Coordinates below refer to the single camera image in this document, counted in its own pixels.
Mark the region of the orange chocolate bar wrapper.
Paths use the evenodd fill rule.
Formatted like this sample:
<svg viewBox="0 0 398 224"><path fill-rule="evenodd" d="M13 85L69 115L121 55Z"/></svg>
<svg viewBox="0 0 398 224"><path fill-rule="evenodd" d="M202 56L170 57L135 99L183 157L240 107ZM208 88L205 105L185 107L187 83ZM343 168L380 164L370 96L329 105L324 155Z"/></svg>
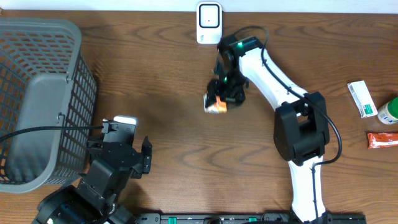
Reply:
<svg viewBox="0 0 398 224"><path fill-rule="evenodd" d="M398 145L397 133L368 133L370 149L393 147Z"/></svg>

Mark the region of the white barcode scanner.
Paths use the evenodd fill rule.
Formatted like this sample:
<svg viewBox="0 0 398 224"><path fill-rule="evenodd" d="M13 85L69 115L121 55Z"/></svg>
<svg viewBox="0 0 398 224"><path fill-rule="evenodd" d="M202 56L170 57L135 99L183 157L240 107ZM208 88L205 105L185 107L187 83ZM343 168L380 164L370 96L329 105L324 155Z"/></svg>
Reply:
<svg viewBox="0 0 398 224"><path fill-rule="evenodd" d="M223 33L223 8L218 2L197 4L197 42L217 44Z"/></svg>

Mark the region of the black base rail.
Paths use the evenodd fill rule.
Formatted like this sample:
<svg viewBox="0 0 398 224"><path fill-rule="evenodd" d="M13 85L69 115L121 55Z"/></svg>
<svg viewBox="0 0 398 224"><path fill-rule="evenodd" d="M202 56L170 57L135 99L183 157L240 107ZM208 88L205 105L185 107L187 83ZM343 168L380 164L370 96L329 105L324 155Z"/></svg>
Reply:
<svg viewBox="0 0 398 224"><path fill-rule="evenodd" d="M292 212L270 212L264 214L158 214L144 213L137 216L138 224L254 224L254 223L302 223ZM364 215L337 215L324 213L318 220L304 223L321 224L367 224Z"/></svg>

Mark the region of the orange tissue pack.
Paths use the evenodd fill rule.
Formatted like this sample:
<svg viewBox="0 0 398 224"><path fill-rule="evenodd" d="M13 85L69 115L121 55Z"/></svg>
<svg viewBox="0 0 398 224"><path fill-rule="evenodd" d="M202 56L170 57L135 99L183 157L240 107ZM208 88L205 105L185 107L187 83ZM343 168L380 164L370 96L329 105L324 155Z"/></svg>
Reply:
<svg viewBox="0 0 398 224"><path fill-rule="evenodd" d="M227 105L225 102L221 101L219 96L215 96L215 102L210 103L209 106L206 105L207 102L209 102L208 94L205 93L203 95L203 101L204 101L204 111L206 113L212 113L212 114L220 114L220 113L226 113L227 112Z"/></svg>

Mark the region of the white green medicine box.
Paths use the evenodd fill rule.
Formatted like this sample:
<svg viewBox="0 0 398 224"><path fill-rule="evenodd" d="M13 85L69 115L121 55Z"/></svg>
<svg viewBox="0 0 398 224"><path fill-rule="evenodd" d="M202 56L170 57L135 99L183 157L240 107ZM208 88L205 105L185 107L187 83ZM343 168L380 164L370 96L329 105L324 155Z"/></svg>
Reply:
<svg viewBox="0 0 398 224"><path fill-rule="evenodd" d="M348 83L348 89L362 118L377 115L377 109L364 80Z"/></svg>

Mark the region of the grey plastic mesh basket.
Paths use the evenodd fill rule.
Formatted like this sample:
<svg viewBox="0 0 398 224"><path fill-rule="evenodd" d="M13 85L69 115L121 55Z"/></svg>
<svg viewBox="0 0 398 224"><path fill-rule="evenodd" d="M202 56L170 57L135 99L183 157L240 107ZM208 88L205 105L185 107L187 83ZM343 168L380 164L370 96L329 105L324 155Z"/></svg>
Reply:
<svg viewBox="0 0 398 224"><path fill-rule="evenodd" d="M97 84L63 19L1 19L1 192L83 172Z"/></svg>

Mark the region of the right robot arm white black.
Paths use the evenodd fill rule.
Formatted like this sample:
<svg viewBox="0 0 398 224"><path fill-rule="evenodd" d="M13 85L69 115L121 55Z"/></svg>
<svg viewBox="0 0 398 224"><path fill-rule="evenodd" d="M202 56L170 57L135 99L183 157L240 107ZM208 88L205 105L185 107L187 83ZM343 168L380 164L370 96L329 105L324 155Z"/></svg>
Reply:
<svg viewBox="0 0 398 224"><path fill-rule="evenodd" d="M244 86L252 82L274 110L274 144L288 162L293 188L293 219L312 223L326 209L322 202L320 170L330 135L325 99L296 85L271 59L264 44L251 36L221 38L214 74L203 97L207 113L225 113L241 106Z"/></svg>

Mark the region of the green lid white jar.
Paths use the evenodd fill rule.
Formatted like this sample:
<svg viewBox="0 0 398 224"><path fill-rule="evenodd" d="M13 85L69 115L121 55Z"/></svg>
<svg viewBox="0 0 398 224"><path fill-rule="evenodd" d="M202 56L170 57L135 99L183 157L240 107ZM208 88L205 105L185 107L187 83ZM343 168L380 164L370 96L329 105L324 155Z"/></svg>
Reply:
<svg viewBox="0 0 398 224"><path fill-rule="evenodd" d="M382 105L377 110L377 117L383 124L396 124L398 120L397 114L398 97Z"/></svg>

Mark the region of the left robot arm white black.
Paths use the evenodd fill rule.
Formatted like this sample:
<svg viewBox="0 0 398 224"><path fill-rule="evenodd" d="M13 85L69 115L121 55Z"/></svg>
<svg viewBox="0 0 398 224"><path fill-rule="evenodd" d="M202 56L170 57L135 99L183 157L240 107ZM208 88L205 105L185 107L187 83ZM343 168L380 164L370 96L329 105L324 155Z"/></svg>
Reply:
<svg viewBox="0 0 398 224"><path fill-rule="evenodd" d="M101 136L88 141L90 167L77 186L63 185L41 201L34 224L135 223L134 215L118 203L130 179L148 174L152 144L144 139L133 148L137 119L115 116L104 120Z"/></svg>

